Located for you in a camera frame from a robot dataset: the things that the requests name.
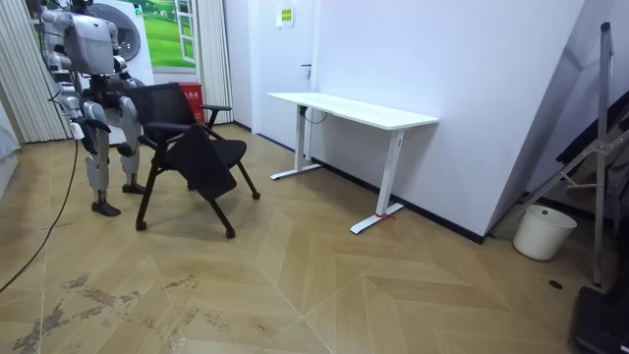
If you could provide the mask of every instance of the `white desk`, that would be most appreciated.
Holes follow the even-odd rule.
[[[272,175],[271,178],[273,180],[278,180],[283,177],[292,176],[320,167],[318,164],[306,165],[306,160],[304,159],[304,127],[306,124],[306,118],[300,113],[300,108],[310,107],[322,112],[327,112],[339,118],[348,119],[391,132],[389,150],[386,155],[386,164],[384,166],[384,176],[382,177],[382,185],[380,186],[380,194],[377,199],[375,214],[352,226],[350,230],[355,234],[358,234],[373,224],[381,221],[387,215],[390,215],[404,207],[397,203],[389,206],[389,197],[391,196],[391,188],[393,186],[393,178],[395,177],[397,160],[400,156],[400,149],[402,148],[404,131],[413,127],[437,123],[439,121],[438,118],[364,103],[352,99],[341,98],[325,93],[269,93],[268,95],[297,103],[295,168],[290,171]]]

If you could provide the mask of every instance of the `washing machine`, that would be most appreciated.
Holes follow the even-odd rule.
[[[88,7],[96,17],[110,21],[118,27],[118,43],[120,56],[125,58],[127,69],[132,78],[141,86],[154,85],[153,69],[148,53],[148,41],[144,28],[143,12],[140,5],[117,0],[94,0],[94,4]],[[110,79],[111,85],[121,86],[116,82],[117,77]],[[89,86],[89,79],[81,79],[84,88]],[[106,110],[107,120],[111,128],[109,144],[123,143],[125,134],[120,128],[120,112],[116,109]]]

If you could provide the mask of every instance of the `wooden floor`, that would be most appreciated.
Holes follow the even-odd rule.
[[[291,152],[235,126],[218,130],[248,143],[245,165],[262,193],[253,201],[234,171],[237,190],[218,202],[236,239],[225,239],[210,206],[175,172],[157,180],[148,229],[137,232],[141,198],[121,193],[115,149],[109,201],[123,214],[94,214],[81,148],[45,251],[0,294],[0,353],[574,350],[573,301],[591,276],[587,237],[537,263],[508,240],[479,246],[407,210],[356,236],[349,227],[372,213],[375,194],[323,169],[271,181],[291,168]],[[0,284],[43,240],[73,156],[73,142],[22,153],[0,202]],[[142,181],[150,156],[143,148]]]

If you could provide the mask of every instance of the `white bucket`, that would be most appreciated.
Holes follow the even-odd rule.
[[[545,206],[529,206],[513,239],[513,247],[528,258],[549,261],[575,227],[577,222],[566,214]]]

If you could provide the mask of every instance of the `white curtain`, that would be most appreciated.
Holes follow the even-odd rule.
[[[52,83],[49,76],[25,1],[1,0],[0,85],[26,143],[71,137],[68,124],[47,101]]]
[[[203,102],[232,106],[223,0],[197,0],[194,29],[197,73],[203,85]],[[232,112],[221,112],[216,123],[233,122]]]

